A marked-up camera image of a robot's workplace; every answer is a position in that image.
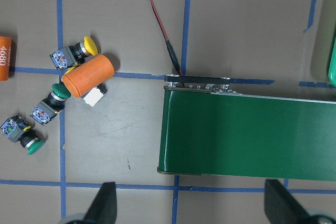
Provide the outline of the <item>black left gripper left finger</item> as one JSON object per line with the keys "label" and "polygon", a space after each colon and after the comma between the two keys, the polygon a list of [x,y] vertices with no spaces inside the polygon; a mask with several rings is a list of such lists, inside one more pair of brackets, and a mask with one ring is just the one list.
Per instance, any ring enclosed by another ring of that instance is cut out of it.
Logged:
{"label": "black left gripper left finger", "polygon": [[115,182],[103,183],[84,216],[84,223],[115,223],[117,196]]}

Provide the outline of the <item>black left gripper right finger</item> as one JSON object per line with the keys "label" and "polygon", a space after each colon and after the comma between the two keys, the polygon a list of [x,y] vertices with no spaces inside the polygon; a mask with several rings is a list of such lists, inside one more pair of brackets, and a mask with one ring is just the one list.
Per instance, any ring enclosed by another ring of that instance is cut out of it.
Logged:
{"label": "black left gripper right finger", "polygon": [[311,218],[277,179],[265,180],[264,212],[270,223],[308,223]]}

